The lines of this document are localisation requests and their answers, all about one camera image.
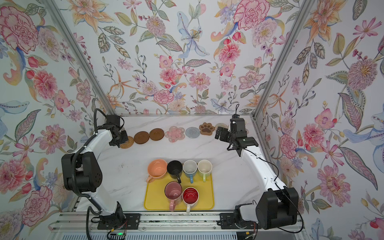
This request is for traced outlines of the brown wooden round coaster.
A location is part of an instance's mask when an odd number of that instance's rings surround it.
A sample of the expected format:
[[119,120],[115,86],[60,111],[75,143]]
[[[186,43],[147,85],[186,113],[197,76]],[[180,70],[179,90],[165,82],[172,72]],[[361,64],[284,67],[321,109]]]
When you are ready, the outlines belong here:
[[140,131],[136,133],[134,136],[134,142],[139,145],[147,143],[149,139],[150,139],[150,134],[146,131]]

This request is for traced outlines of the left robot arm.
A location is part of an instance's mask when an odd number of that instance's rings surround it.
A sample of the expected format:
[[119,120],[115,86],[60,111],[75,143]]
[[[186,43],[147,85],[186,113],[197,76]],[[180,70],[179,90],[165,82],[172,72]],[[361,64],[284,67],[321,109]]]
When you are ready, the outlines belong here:
[[92,205],[90,212],[99,218],[99,223],[108,228],[117,228],[127,222],[121,204],[108,194],[102,185],[103,173],[98,158],[106,146],[120,147],[128,141],[124,120],[118,115],[105,115],[106,122],[98,126],[88,140],[71,154],[62,157],[64,187]]

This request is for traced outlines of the white mug green handle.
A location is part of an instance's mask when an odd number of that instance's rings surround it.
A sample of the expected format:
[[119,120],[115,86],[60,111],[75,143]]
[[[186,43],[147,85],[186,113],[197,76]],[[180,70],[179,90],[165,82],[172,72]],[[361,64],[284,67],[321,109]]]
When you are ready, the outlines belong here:
[[213,165],[208,160],[201,160],[198,162],[198,174],[205,183],[208,177],[211,175],[213,170]]

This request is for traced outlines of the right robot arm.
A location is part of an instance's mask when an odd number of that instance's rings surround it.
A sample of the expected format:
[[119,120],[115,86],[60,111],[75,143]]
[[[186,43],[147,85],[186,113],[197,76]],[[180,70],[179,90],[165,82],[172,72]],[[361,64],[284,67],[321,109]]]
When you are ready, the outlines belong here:
[[283,230],[285,226],[296,224],[301,216],[299,194],[279,179],[275,164],[264,160],[258,142],[247,134],[245,120],[234,114],[230,119],[230,128],[218,127],[215,138],[228,143],[227,150],[237,152],[249,164],[262,191],[255,203],[235,207],[232,223],[240,228],[253,223],[256,230]]

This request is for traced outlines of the brown paw coaster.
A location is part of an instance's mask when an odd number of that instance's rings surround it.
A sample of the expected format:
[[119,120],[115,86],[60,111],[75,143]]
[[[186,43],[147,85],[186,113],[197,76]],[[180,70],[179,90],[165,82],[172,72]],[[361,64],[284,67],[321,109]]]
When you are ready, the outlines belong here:
[[215,129],[211,123],[206,122],[199,126],[200,134],[204,136],[211,136],[215,132]]

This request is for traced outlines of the pink flower coaster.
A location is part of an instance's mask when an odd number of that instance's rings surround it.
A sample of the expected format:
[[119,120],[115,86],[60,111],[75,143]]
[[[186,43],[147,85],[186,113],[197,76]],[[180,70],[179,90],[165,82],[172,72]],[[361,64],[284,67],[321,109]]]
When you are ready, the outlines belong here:
[[171,143],[181,141],[185,138],[185,129],[172,126],[165,132],[165,137],[168,138]]

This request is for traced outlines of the woven rattan round coaster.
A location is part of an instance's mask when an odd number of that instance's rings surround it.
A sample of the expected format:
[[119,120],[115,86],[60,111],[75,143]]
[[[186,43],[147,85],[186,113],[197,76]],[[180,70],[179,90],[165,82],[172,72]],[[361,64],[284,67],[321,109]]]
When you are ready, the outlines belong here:
[[121,149],[128,149],[128,148],[132,147],[134,143],[135,143],[134,138],[131,136],[128,136],[128,140],[126,142],[120,144],[120,148]]

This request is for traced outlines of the dark brown round coaster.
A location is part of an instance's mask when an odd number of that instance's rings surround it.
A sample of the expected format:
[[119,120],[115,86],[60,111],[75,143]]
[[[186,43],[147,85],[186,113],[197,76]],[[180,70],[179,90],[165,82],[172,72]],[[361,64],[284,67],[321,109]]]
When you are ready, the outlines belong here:
[[152,141],[159,141],[163,139],[165,132],[160,128],[155,128],[150,131],[149,136]]

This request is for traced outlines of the patterned round white coaster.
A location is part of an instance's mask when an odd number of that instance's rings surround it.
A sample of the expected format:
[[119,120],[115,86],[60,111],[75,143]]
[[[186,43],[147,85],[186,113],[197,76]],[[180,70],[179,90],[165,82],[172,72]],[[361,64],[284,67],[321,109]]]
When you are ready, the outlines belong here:
[[215,128],[216,128],[216,130],[217,130],[218,128],[228,129],[229,126],[226,125],[226,124],[224,124],[224,123],[218,123],[218,124],[215,125]]

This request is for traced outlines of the grey round coaster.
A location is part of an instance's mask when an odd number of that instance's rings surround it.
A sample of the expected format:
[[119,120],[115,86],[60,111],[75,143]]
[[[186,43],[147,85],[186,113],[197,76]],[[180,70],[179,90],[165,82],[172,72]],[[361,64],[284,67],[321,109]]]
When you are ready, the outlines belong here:
[[196,127],[189,127],[186,129],[185,134],[190,139],[196,139],[200,136],[200,130]]

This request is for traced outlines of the orange mug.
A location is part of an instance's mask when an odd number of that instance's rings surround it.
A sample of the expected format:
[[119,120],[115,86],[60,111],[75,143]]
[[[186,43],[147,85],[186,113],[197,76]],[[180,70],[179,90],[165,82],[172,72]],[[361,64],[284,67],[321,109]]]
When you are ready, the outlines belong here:
[[155,180],[162,179],[167,173],[168,163],[163,159],[156,159],[152,161],[147,168],[148,178],[146,183],[151,183]]

